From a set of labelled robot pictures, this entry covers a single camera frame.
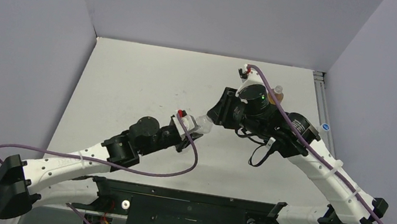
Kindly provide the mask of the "tea bottle red label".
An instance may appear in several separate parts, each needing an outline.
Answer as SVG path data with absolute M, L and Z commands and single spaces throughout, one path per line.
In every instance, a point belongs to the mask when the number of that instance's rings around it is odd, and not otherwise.
M 275 86 L 272 92 L 268 93 L 268 100 L 272 105 L 275 105 L 276 103 L 281 103 L 283 98 L 284 98 L 283 88 L 280 85 Z

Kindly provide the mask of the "blue white bottle cap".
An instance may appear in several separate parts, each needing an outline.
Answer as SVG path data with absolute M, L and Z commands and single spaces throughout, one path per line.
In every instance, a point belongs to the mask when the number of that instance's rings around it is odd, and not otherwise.
M 321 129 L 323 129 L 324 132 L 328 132 L 328 131 L 330 131 L 330 126 L 328 124 L 326 124 L 326 123 L 323 123 L 321 125 Z

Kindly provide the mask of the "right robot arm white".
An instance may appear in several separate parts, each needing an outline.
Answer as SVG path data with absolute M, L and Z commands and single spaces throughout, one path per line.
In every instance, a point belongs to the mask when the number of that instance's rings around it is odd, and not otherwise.
M 269 103 L 264 85 L 247 86 L 239 94 L 225 88 L 207 117 L 225 129 L 244 129 L 298 167 L 324 195 L 326 206 L 276 205 L 265 224 L 374 224 L 388 209 L 383 198 L 373 198 L 353 182 L 334 159 L 317 130 L 299 113 L 283 118 Z

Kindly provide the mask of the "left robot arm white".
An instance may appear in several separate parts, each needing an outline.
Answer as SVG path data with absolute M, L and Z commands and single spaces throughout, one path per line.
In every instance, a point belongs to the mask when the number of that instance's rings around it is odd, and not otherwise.
M 49 156 L 42 159 L 24 160 L 17 154 L 0 158 L 0 220 L 51 204 L 84 203 L 96 210 L 106 209 L 111 194 L 90 185 L 89 175 L 117 170 L 136 174 L 132 167 L 142 156 L 171 147 L 181 152 L 204 134 L 203 125 L 190 115 L 176 113 L 164 127 L 154 117 L 145 116 L 122 133 L 79 151 L 48 151 Z

